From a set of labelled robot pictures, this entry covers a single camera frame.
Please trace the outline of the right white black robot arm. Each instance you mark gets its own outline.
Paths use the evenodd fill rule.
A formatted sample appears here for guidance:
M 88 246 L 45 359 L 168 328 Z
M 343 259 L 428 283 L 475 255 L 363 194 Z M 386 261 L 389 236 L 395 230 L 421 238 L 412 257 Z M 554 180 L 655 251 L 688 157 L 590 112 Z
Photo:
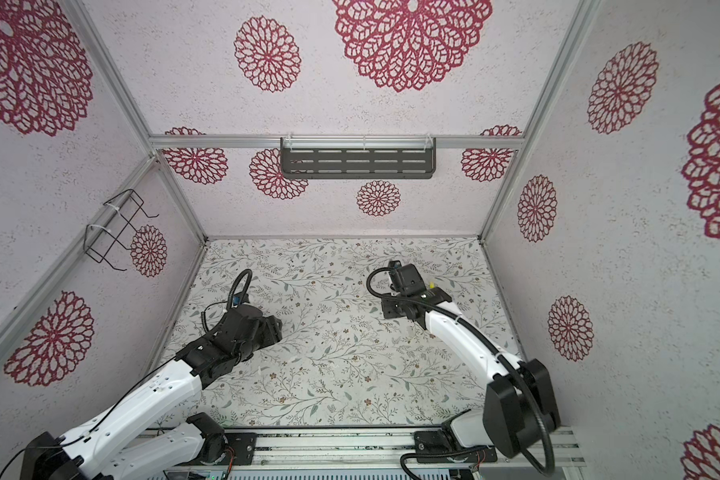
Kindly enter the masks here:
M 365 280 L 386 319 L 406 318 L 442 341 L 484 389 L 483 406 L 458 414 L 445 430 L 463 449 L 493 447 L 553 468 L 552 433 L 561 426 L 552 379 L 537 359 L 523 360 L 482 333 L 442 288 L 425 283 L 417 268 L 391 261 Z

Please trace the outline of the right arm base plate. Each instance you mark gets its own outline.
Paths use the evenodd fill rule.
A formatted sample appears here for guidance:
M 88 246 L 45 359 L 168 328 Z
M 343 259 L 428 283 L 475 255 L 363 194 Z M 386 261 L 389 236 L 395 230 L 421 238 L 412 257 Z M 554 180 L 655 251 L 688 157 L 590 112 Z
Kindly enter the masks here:
M 498 455 L 493 446 L 469 451 L 444 430 L 417 430 L 413 434 L 415 459 L 420 463 L 495 463 Z

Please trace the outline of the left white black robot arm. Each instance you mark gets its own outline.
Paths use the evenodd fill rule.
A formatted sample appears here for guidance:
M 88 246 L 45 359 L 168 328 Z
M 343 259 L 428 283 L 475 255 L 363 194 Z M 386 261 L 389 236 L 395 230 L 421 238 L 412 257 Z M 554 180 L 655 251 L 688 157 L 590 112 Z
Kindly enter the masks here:
M 231 449 L 205 413 L 138 445 L 132 442 L 178 404 L 254 353 L 279 343 L 282 322 L 250 305 L 231 307 L 211 330 L 138 382 L 112 407 L 55 437 L 44 432 L 19 452 L 22 479 L 143 479 L 187 462 L 215 465 Z

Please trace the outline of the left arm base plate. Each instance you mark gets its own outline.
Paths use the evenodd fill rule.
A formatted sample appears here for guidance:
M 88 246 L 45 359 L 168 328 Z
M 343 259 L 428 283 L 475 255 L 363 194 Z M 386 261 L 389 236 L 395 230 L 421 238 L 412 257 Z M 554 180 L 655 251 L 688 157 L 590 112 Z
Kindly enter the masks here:
M 250 466 L 253 463 L 258 435 L 250 432 L 232 432 L 211 444 L 212 465 Z

